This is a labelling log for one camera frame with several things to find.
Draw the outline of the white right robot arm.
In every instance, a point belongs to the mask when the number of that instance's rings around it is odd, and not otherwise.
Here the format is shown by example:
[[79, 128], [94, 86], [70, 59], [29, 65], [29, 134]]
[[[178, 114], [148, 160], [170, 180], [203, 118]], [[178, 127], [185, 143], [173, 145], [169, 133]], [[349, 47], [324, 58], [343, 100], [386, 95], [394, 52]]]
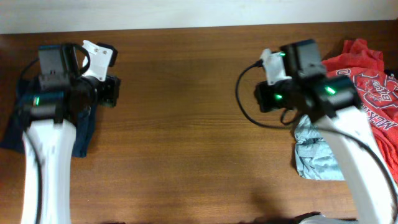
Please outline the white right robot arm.
[[260, 111], [307, 115], [338, 161], [359, 223], [397, 223], [397, 186], [350, 78], [328, 77], [312, 39], [264, 49], [259, 60], [266, 73], [254, 92]]

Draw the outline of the navy blue shorts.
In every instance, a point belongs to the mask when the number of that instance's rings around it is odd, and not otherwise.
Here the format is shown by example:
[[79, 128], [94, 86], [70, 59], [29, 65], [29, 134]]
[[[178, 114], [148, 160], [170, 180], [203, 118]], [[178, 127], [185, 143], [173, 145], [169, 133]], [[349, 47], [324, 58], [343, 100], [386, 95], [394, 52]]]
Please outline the navy blue shorts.
[[[39, 88], [37, 78], [31, 81], [25, 79], [19, 80], [16, 89], [16, 103], [18, 104], [19, 100], [28, 91]], [[73, 157], [86, 157], [88, 146], [95, 131], [95, 115], [95, 104], [78, 114], [77, 125], [75, 126], [77, 137], [72, 150]], [[57, 128], [62, 126], [60, 123], [55, 123], [52, 118], [31, 121], [30, 126], [27, 126], [27, 121], [23, 121], [23, 117], [19, 116], [18, 112], [15, 111], [9, 118], [6, 132], [1, 139], [1, 147], [21, 154], [25, 153], [22, 135], [27, 133], [28, 130], [33, 130], [34, 125], [38, 128], [47, 128], [47, 133], [49, 134], [53, 134]]]

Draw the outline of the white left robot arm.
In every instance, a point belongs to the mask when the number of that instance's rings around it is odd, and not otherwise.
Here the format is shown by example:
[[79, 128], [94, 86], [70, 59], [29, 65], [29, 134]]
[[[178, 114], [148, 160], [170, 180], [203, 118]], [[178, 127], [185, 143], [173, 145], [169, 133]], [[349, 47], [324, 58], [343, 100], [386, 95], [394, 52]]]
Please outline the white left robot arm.
[[70, 170], [78, 116], [114, 108], [121, 81], [110, 75], [118, 51], [84, 40], [39, 47], [40, 73], [16, 103], [25, 152], [21, 223], [70, 223]]

